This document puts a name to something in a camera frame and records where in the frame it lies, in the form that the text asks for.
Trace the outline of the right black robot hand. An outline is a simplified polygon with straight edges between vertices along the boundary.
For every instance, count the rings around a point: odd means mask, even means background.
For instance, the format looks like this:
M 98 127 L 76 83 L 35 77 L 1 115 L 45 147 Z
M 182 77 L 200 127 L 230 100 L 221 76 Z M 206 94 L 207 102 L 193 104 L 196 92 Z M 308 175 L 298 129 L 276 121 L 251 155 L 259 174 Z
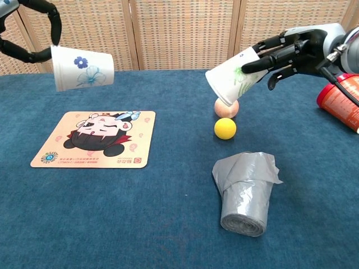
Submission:
M 258 60 L 242 66 L 245 74 L 272 72 L 268 89 L 296 74 L 320 76 L 317 66 L 339 46 L 346 32 L 339 23 L 287 29 L 252 46 Z

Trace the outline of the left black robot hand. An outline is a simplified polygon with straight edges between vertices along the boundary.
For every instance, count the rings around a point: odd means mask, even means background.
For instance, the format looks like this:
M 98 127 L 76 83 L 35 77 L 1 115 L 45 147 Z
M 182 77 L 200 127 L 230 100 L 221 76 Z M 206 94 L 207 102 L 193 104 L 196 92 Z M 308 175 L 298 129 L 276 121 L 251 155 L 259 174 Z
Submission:
M 9 0 L 1 1 L 1 33 L 6 30 L 5 20 L 6 18 L 15 12 L 20 5 L 23 5 L 27 8 L 30 8 L 39 13 L 47 14 L 50 24 L 51 24 L 51 41 L 53 45 L 58 45 L 61 32 L 62 32 L 62 23 L 60 14 L 56 6 L 48 1 L 44 0 Z M 24 63 L 43 63 L 52 58 L 51 49 L 47 48 L 40 52 L 28 52 L 24 48 L 12 43 L 8 40 L 1 38 L 1 53 L 18 59 Z

